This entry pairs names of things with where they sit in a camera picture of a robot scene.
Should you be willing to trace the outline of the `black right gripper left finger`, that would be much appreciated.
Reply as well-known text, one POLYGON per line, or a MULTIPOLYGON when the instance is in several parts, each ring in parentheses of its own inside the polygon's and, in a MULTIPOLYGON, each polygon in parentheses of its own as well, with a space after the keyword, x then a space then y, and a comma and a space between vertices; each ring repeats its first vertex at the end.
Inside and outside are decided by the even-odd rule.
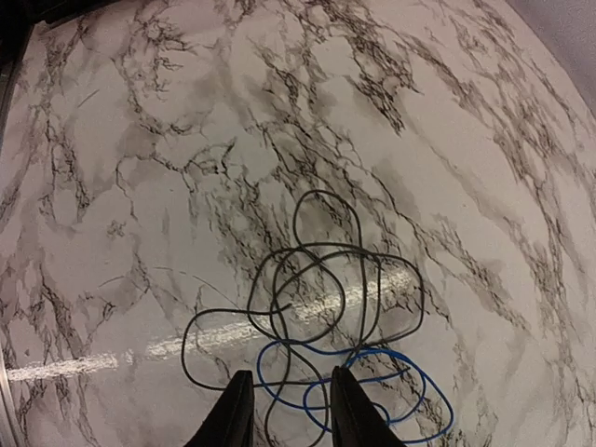
POLYGON ((254 389, 252 372, 237 371, 185 447, 251 447, 254 389))

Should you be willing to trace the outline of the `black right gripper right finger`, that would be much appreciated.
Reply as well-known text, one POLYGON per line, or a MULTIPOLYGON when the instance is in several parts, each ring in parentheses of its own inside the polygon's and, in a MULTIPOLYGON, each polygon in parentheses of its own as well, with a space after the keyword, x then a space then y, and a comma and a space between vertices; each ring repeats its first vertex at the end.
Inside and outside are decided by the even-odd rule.
POLYGON ((332 371, 331 416, 334 447, 405 447, 345 367, 332 371))

